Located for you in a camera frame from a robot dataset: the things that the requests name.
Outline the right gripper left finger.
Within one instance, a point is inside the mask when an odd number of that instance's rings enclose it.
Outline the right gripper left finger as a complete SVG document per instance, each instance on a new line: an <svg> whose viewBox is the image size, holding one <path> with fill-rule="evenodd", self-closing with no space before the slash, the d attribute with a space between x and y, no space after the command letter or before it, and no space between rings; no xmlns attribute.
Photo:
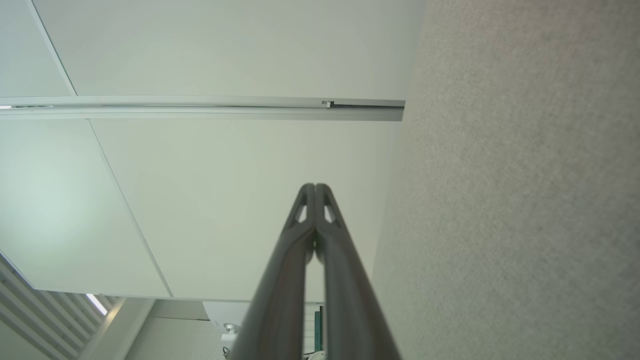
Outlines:
<svg viewBox="0 0 640 360"><path fill-rule="evenodd" d="M306 268L313 257L313 183L300 188L229 360L301 360Z"/></svg>

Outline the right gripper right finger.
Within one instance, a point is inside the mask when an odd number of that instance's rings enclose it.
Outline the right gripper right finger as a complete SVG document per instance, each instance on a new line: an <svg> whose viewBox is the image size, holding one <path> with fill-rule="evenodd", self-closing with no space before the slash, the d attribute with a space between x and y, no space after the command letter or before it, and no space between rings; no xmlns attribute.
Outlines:
<svg viewBox="0 0 640 360"><path fill-rule="evenodd" d="M331 188L315 185L316 254L324 265L329 360L398 360L400 352Z"/></svg>

